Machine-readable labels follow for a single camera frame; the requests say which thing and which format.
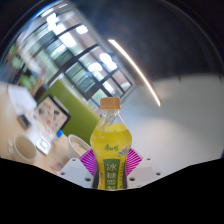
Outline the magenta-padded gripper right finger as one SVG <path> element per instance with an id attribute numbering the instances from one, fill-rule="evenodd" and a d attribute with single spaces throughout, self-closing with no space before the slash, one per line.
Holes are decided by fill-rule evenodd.
<path id="1" fill-rule="evenodd" d="M 162 176 L 162 171 L 150 157 L 143 157 L 131 148 L 126 157 L 125 175 L 128 189 L 143 187 Z"/>

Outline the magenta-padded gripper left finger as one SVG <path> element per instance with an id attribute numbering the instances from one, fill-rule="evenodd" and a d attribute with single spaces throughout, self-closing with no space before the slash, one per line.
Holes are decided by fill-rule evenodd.
<path id="1" fill-rule="evenodd" d="M 88 150 L 80 158 L 71 158 L 58 176 L 84 188 L 97 188 L 97 162 L 93 151 Z"/>

